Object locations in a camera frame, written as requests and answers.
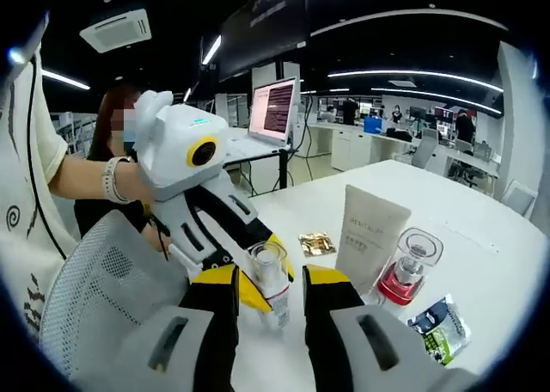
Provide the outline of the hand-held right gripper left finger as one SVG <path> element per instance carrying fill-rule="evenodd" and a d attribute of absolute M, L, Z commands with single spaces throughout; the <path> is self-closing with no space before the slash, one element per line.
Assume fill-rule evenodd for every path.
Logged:
<path fill-rule="evenodd" d="M 201 272 L 177 306 L 159 309 L 124 341 L 117 391 L 231 391 L 239 334 L 238 266 Z"/>

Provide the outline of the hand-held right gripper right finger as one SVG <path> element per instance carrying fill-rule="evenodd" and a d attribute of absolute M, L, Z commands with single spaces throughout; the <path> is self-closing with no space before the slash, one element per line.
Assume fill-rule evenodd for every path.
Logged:
<path fill-rule="evenodd" d="M 305 343 L 319 391 L 444 391 L 445 369 L 420 337 L 367 305 L 340 271 L 302 269 Z"/>

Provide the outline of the person's left hand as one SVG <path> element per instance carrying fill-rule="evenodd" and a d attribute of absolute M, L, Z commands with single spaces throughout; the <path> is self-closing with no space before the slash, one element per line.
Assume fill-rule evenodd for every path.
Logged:
<path fill-rule="evenodd" d="M 115 183 L 119 195 L 129 200 L 154 203 L 149 186 L 143 181 L 140 167 L 134 162 L 119 162 L 115 169 Z"/>

